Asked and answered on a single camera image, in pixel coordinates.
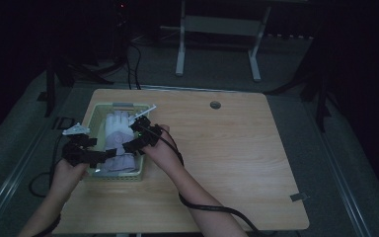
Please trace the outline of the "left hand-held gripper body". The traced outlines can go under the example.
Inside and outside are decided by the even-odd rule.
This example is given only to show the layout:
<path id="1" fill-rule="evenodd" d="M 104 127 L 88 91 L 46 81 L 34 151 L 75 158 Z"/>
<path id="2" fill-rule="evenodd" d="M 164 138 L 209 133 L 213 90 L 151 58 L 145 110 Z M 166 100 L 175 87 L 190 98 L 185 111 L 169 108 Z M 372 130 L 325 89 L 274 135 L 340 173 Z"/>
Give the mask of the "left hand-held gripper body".
<path id="1" fill-rule="evenodd" d="M 76 166 L 80 163 L 87 163 L 91 168 L 95 168 L 97 164 L 94 164 L 93 155 L 88 148 L 79 146 L 81 138 L 89 137 L 90 128 L 85 127 L 80 123 L 64 129 L 62 134 L 69 138 L 69 141 L 62 148 L 62 157 L 70 163 L 72 166 Z"/>

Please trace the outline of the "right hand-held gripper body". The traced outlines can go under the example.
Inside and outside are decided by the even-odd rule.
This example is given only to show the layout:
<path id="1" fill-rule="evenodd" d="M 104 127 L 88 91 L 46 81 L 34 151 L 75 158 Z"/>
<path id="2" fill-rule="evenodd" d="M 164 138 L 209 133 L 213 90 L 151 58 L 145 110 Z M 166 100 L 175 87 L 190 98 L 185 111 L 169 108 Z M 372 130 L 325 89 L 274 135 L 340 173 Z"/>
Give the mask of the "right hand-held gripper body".
<path id="1" fill-rule="evenodd" d="M 162 129 L 159 125 L 152 125 L 148 115 L 150 112 L 156 109 L 155 105 L 152 105 L 146 110 L 138 112 L 137 114 L 130 116 L 129 127 L 136 133 L 136 138 L 142 138 L 149 142 L 150 146 L 154 146 L 162 134 Z"/>

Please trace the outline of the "lilac glove with grey palm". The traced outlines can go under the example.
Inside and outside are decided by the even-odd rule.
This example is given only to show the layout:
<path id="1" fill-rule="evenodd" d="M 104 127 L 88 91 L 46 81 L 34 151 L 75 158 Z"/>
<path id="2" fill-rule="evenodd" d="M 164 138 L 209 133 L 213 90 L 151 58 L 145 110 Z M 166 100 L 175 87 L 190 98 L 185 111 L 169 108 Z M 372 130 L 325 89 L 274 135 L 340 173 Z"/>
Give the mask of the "lilac glove with grey palm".
<path id="1" fill-rule="evenodd" d="M 119 162 L 113 162 L 113 163 L 104 163 L 102 165 L 102 168 L 106 172 L 120 172 L 120 173 L 129 173 L 136 169 L 136 166 L 134 163 L 119 163 Z"/>

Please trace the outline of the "lilac and white glove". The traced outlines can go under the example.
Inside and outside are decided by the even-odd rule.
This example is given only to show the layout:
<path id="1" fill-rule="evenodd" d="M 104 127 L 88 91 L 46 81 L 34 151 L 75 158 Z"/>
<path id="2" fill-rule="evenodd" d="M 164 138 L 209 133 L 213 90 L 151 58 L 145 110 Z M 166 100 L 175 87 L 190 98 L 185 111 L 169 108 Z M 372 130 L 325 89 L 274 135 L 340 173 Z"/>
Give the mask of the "lilac and white glove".
<path id="1" fill-rule="evenodd" d="M 129 142 L 134 138 L 134 133 L 129 127 L 128 112 L 114 111 L 107 114 L 105 124 L 105 148 L 116 149 L 116 156 L 108 159 L 105 163 L 134 163 L 134 157 L 131 153 L 125 153 L 122 144 Z"/>

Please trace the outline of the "pale green plastic basket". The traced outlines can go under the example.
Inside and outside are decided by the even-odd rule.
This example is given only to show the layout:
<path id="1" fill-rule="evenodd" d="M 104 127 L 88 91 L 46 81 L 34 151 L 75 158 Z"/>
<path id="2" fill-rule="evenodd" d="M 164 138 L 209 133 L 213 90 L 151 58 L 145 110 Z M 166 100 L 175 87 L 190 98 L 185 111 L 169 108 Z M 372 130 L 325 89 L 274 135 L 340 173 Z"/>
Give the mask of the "pale green plastic basket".
<path id="1" fill-rule="evenodd" d="M 89 136 L 97 139 L 97 144 L 91 147 L 92 151 L 106 150 L 106 121 L 108 115 L 115 112 L 127 112 L 128 117 L 135 121 L 138 117 L 149 117 L 149 111 L 155 106 L 141 103 L 100 103 L 95 104 L 90 118 L 83 124 L 90 129 Z M 89 179 L 97 181 L 140 182 L 143 176 L 145 157 L 137 152 L 133 153 L 134 169 L 124 171 L 105 171 L 102 164 L 89 168 Z"/>

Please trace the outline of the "person's left hand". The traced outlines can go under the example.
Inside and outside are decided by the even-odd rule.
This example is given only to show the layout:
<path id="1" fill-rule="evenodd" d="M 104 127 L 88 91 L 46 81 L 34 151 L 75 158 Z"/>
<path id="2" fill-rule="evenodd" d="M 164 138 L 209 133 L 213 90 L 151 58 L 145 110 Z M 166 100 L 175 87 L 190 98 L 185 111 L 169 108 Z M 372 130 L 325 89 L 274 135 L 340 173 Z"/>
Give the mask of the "person's left hand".
<path id="1" fill-rule="evenodd" d="M 56 198 L 68 198 L 79 182 L 87 175 L 87 169 L 87 164 L 80 163 L 72 166 L 65 159 L 61 159 L 54 170 L 50 195 Z"/>

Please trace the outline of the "person's right hand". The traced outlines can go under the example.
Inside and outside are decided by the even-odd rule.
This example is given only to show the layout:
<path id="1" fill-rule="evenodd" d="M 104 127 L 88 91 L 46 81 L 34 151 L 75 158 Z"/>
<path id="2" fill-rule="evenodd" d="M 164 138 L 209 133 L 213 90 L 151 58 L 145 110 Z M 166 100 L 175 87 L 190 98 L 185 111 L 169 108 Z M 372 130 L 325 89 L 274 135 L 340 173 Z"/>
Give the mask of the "person's right hand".
<path id="1" fill-rule="evenodd" d="M 160 125 L 162 134 L 154 146 L 146 146 L 143 151 L 161 168 L 168 176 L 176 175 L 184 166 L 179 159 L 178 149 L 167 125 Z"/>

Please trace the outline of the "black tripod stand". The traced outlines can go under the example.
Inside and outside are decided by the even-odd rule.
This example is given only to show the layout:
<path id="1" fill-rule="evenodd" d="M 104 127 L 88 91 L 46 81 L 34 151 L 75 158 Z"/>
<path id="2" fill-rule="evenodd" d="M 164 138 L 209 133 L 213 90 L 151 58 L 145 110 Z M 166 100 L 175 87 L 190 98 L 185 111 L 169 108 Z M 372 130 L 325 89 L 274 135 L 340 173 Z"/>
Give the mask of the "black tripod stand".
<path id="1" fill-rule="evenodd" d="M 113 82 L 104 79 L 103 75 L 114 72 L 119 68 L 120 64 L 114 63 L 108 67 L 90 69 L 89 67 L 65 55 L 51 57 L 46 63 L 45 91 L 41 92 L 38 96 L 38 100 L 45 102 L 46 104 L 46 111 L 44 116 L 46 118 L 49 118 L 55 108 L 55 78 L 58 78 L 62 86 L 72 87 L 75 83 L 73 73 L 78 72 L 87 80 L 100 84 L 111 85 Z"/>

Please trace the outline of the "dark device with red light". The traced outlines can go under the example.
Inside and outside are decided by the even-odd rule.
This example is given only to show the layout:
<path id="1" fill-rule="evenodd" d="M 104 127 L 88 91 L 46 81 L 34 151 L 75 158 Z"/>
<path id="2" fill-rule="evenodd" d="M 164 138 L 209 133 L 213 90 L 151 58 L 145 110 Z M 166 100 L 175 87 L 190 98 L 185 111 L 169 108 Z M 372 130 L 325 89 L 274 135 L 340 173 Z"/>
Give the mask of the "dark device with red light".
<path id="1" fill-rule="evenodd" d="M 116 28 L 126 34 L 129 27 L 130 0 L 112 0 L 115 13 Z"/>

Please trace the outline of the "black stand with splayed legs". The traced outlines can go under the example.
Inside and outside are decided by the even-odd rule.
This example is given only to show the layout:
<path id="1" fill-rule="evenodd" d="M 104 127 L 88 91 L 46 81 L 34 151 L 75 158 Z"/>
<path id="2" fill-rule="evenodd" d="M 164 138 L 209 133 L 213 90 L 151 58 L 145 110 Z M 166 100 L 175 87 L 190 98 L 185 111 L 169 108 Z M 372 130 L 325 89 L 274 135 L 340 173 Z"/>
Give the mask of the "black stand with splayed legs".
<path id="1" fill-rule="evenodd" d="M 317 41 L 313 41 L 305 53 L 293 78 L 269 91 L 265 95 L 279 95 L 300 84 L 304 87 L 300 93 L 302 102 L 311 102 L 317 97 L 315 122 L 321 132 L 325 132 L 324 120 L 331 114 L 326 106 L 330 88 L 330 78 L 336 67 L 335 53 L 332 49 Z"/>

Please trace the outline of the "white metal stand frame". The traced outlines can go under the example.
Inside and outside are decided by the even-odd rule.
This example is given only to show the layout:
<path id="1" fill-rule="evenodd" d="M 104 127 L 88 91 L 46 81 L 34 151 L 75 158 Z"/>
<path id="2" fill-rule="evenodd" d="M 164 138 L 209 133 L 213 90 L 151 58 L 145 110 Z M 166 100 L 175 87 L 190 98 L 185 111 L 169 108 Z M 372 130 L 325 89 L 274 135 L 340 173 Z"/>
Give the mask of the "white metal stand frame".
<path id="1" fill-rule="evenodd" d="M 253 80 L 255 82 L 261 81 L 262 76 L 257 61 L 257 54 L 265 35 L 265 27 L 270 15 L 271 7 L 265 7 L 260 20 L 231 19 L 188 15 L 186 11 L 188 1 L 189 0 L 180 0 L 180 24 L 177 27 L 179 33 L 179 47 L 175 75 L 184 75 L 186 60 L 186 32 L 191 32 L 254 38 L 254 44 L 248 49 L 247 54 Z"/>

